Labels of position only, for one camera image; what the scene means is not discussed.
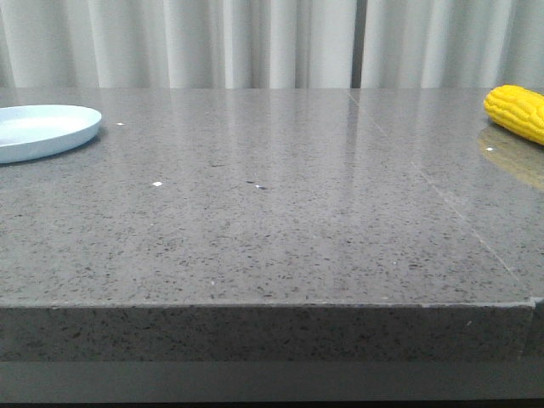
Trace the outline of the light blue round plate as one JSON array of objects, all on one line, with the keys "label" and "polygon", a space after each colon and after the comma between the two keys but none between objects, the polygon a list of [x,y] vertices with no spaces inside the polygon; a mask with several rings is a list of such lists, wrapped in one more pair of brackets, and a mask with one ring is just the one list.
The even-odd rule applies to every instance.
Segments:
[{"label": "light blue round plate", "polygon": [[99,111],[77,105],[23,105],[1,109],[1,163],[53,156],[97,135]]}]

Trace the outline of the yellow corn cob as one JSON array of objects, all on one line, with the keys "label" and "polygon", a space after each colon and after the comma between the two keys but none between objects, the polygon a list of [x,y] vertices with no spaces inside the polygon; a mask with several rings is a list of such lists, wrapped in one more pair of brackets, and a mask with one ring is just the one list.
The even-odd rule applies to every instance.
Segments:
[{"label": "yellow corn cob", "polygon": [[543,145],[542,94],[518,85],[502,85],[485,96],[484,110],[494,123]]}]

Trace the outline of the white pleated curtain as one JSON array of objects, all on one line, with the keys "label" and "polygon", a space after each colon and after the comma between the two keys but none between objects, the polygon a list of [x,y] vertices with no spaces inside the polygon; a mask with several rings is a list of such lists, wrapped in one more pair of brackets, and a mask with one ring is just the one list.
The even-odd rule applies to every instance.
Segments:
[{"label": "white pleated curtain", "polygon": [[4,1],[6,88],[543,84],[540,1]]}]

